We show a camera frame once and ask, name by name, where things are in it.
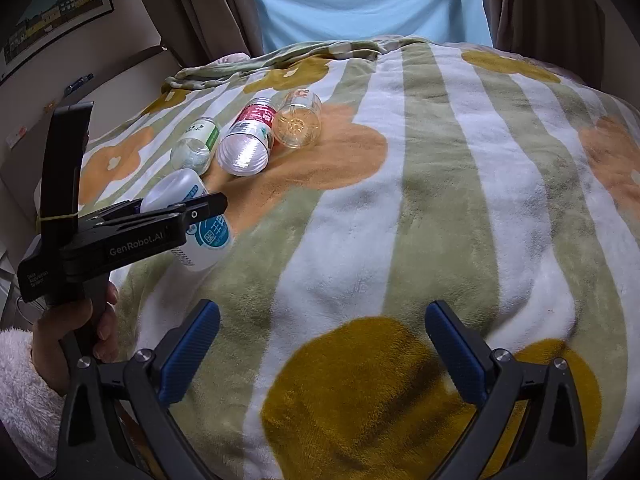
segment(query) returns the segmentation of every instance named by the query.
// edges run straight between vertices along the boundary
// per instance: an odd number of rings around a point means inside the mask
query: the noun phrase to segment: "clear plastic bottle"
[[[200,177],[190,168],[174,171],[147,193],[140,212],[162,209],[183,200],[203,196],[207,189]],[[187,229],[187,241],[171,252],[189,270],[204,270],[226,256],[234,238],[225,216],[215,216],[192,224]]]
[[[274,137],[290,148],[302,148],[320,135],[320,98],[311,90],[289,92],[273,120]]]
[[[220,140],[220,130],[211,117],[198,118],[182,134],[171,150],[171,165],[175,170],[190,168],[204,174]]]
[[[236,176],[262,171],[273,146],[271,127],[275,113],[269,98],[249,101],[220,140],[216,151],[220,168]]]

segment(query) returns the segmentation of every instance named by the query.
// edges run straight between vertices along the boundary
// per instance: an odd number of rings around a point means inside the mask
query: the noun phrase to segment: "blue cloth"
[[[417,34],[492,46],[482,0],[256,0],[265,52],[299,41]]]

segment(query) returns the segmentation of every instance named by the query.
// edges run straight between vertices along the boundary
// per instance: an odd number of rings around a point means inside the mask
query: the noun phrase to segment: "brown curtain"
[[[262,34],[254,0],[142,0],[183,66],[200,66],[245,52],[260,56]]]
[[[494,47],[546,61],[599,88],[604,25],[595,0],[483,0]]]

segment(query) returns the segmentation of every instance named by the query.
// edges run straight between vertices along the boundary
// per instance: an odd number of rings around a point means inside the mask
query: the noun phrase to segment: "picture frame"
[[[0,85],[54,41],[110,12],[111,0],[33,0],[0,50]]]

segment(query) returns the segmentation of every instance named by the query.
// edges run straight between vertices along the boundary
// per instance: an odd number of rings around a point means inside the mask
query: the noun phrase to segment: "floral blanket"
[[[297,44],[182,70],[89,143],[86,213],[145,193],[197,117],[224,131],[256,96],[322,99],[314,146],[275,146],[235,178],[232,251],[188,272],[170,253],[112,274],[122,354],[200,298],[222,328],[171,411],[225,479],[424,480],[473,413],[424,331],[446,300],[492,348],[564,356],[601,478],[640,420],[638,113],[529,60],[416,37]],[[518,406],[489,462],[498,471]]]

